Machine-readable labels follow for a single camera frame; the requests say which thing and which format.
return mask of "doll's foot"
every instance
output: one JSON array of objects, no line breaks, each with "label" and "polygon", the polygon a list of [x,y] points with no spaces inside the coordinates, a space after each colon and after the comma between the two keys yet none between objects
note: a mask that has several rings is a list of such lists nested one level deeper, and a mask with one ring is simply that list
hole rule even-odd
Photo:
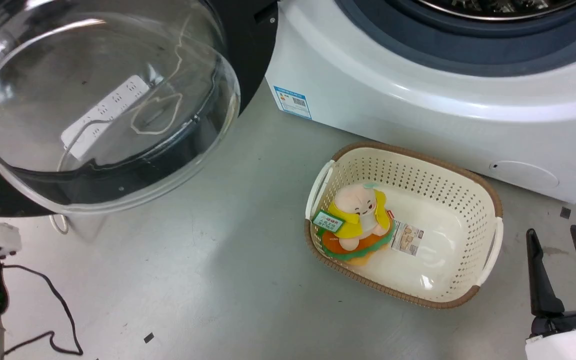
[{"label": "doll's foot", "polygon": [[359,237],[350,237],[350,239],[339,239],[339,245],[345,251],[353,251],[359,246]]},{"label": "doll's foot", "polygon": [[377,224],[377,226],[373,228],[372,233],[377,235],[378,237],[382,237],[386,235],[386,233],[388,233],[388,229],[383,228],[381,225]]}]

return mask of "brown basket rim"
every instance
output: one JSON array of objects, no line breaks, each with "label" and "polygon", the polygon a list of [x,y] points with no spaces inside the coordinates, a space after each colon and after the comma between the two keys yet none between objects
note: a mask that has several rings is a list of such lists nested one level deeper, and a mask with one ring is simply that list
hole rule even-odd
[{"label": "brown basket rim", "polygon": [[[469,179],[473,180],[473,182],[476,182],[477,184],[479,184],[481,187],[483,187],[483,189],[485,189],[487,191],[487,193],[489,194],[489,196],[493,202],[493,205],[494,205],[494,215],[496,217],[500,217],[500,218],[503,216],[503,208],[501,205],[501,200],[499,199],[499,195],[497,194],[495,189],[493,189],[493,187],[486,180],[484,180],[484,178],[482,178],[481,176],[479,176],[479,175],[477,175],[471,171],[468,171],[464,168],[460,168],[459,166],[455,166],[454,164],[450,164],[449,162],[445,162],[445,161],[436,159],[436,158],[428,156],[428,155],[423,155],[423,153],[418,153],[418,152],[413,151],[413,150],[408,150],[407,148],[402,148],[402,147],[393,146],[393,145],[386,145],[384,143],[378,143],[375,141],[361,141],[361,142],[357,142],[357,143],[352,143],[348,146],[345,146],[341,150],[337,151],[334,154],[334,156],[332,157],[332,160],[334,160],[336,162],[343,155],[345,155],[345,153],[348,153],[352,150],[356,150],[356,149],[360,149],[360,148],[372,148],[372,149],[377,149],[377,150],[385,150],[385,151],[390,151],[391,153],[397,153],[397,154],[405,155],[407,157],[415,158],[415,159],[421,160],[423,162],[428,162],[430,164],[434,164],[435,166],[443,167],[444,169],[450,170],[453,173],[457,173],[457,174],[462,175],[466,178],[469,178]],[[446,301],[446,302],[425,300],[425,299],[422,299],[422,298],[419,298],[416,296],[406,294],[406,293],[401,292],[401,291],[397,291],[395,289],[392,289],[391,287],[381,285],[375,281],[369,280],[368,278],[365,278],[365,277],[363,277],[357,273],[354,273],[354,272],[350,271],[349,269],[346,269],[346,268],[340,266],[339,264],[336,264],[333,260],[325,257],[322,253],[320,253],[320,251],[318,251],[318,249],[315,247],[315,243],[313,240],[313,233],[311,230],[310,219],[305,219],[304,232],[305,232],[306,243],[308,244],[308,247],[310,248],[312,253],[317,257],[317,259],[320,260],[320,262],[322,262],[326,266],[340,272],[341,274],[347,276],[348,278],[351,278],[352,280],[358,281],[361,284],[367,285],[368,287],[371,287],[371,288],[373,288],[377,291],[380,291],[384,294],[387,294],[389,296],[396,297],[396,298],[402,299],[404,301],[408,301],[409,303],[425,306],[427,308],[432,308],[432,309],[452,309],[452,308],[456,308],[458,306],[464,305],[466,302],[470,301],[475,295],[477,295],[478,291],[480,291],[480,287],[478,285],[473,285],[461,297],[459,297],[453,301]]]}]

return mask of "blue and white sticker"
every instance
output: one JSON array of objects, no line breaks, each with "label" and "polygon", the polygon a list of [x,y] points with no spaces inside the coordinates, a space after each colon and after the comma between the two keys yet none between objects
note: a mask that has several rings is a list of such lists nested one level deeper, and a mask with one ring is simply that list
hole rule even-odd
[{"label": "blue and white sticker", "polygon": [[281,104],[281,109],[284,112],[313,120],[306,96],[277,86],[274,87],[274,92],[276,92],[277,99],[279,99],[279,104]]}]

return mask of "basket bottom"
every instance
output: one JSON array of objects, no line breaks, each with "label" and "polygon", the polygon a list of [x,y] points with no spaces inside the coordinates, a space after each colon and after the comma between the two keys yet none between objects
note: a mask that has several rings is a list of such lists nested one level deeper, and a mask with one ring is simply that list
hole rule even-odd
[{"label": "basket bottom", "polygon": [[445,303],[475,284],[475,271],[462,269],[467,231],[460,218],[436,201],[398,187],[379,185],[386,209],[402,225],[423,231],[416,254],[384,246],[366,264],[347,268],[364,278],[421,299]]}]

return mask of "basket handle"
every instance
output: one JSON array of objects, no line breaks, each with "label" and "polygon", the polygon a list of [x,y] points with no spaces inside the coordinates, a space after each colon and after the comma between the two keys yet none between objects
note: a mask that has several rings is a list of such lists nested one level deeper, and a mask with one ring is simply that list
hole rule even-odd
[{"label": "basket handle", "polygon": [[497,262],[497,258],[499,257],[499,251],[501,251],[501,242],[504,239],[504,221],[502,218],[496,218],[496,230],[494,231],[494,239],[492,245],[492,251],[490,251],[490,256],[484,265],[484,268],[481,272],[481,275],[477,279],[476,285],[481,287],[482,284],[486,281],[492,268],[495,266]]},{"label": "basket handle", "polygon": [[308,194],[308,203],[306,203],[306,220],[313,218],[313,207],[315,204],[320,202],[323,195],[323,190],[326,189],[328,180],[332,175],[332,166],[335,164],[335,160],[330,160],[326,162],[324,166],[319,171],[317,178],[315,178],[315,183],[310,189],[310,194]]}]

